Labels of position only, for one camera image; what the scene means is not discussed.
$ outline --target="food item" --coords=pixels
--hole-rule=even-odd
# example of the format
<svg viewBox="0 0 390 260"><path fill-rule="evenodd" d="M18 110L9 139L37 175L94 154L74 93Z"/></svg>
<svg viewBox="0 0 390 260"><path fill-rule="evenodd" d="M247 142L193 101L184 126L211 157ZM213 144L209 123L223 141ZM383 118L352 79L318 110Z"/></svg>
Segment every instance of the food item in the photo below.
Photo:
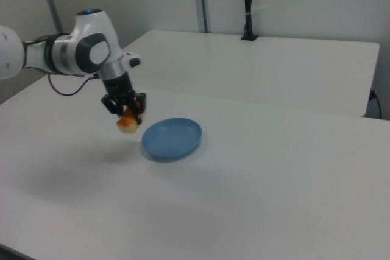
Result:
<svg viewBox="0 0 390 260"><path fill-rule="evenodd" d="M123 133L134 133L138 129L137 117L129 107L126 107L125 112L116 122L116 125Z"/></svg>

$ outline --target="white tabletop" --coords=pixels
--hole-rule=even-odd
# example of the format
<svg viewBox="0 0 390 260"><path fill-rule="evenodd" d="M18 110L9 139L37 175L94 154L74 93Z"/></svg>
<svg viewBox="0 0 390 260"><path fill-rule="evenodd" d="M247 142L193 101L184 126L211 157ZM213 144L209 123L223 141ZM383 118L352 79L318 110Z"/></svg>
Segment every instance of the white tabletop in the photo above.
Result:
<svg viewBox="0 0 390 260"><path fill-rule="evenodd" d="M150 31L125 50L143 58L137 85L361 116L379 45Z"/></svg>
<svg viewBox="0 0 390 260"><path fill-rule="evenodd" d="M134 135L99 80L67 98L41 79L0 105L1 244L40 260L388 259L386 121L136 90ZM174 116L200 123L199 148L148 160L142 134Z"/></svg>

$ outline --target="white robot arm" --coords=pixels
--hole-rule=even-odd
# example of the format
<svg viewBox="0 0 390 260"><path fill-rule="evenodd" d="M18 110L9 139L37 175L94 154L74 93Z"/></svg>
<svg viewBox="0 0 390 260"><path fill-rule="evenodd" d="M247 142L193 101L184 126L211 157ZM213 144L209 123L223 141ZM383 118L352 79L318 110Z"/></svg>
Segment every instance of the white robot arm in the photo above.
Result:
<svg viewBox="0 0 390 260"><path fill-rule="evenodd" d="M111 114L121 116L128 106L141 124L146 94L133 90L122 58L115 29L100 9L79 12L69 35L58 33L31 42L0 26L0 79L15 76L22 68L72 76L96 73L108 92L101 101ZM138 64L139 60L131 59L131 67Z"/></svg>

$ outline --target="blue plate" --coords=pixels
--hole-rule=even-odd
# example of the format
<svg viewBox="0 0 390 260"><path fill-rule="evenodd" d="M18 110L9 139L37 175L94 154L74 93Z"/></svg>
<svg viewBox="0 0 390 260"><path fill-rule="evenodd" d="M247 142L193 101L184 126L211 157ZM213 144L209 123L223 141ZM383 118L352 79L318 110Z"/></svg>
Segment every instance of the blue plate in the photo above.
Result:
<svg viewBox="0 0 390 260"><path fill-rule="evenodd" d="M197 122L171 118L150 126L142 136L142 145L150 156L171 160L190 153L201 137L202 129Z"/></svg>

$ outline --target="black pole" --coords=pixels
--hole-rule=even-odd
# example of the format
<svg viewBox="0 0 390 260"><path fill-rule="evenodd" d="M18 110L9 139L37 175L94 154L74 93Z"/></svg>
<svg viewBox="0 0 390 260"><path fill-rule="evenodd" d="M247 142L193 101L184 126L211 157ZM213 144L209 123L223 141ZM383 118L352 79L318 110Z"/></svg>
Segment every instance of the black pole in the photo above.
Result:
<svg viewBox="0 0 390 260"><path fill-rule="evenodd" d="M258 35L254 35L252 32L251 6L252 0L245 0L245 32L241 39L246 41L254 41L258 37Z"/></svg>

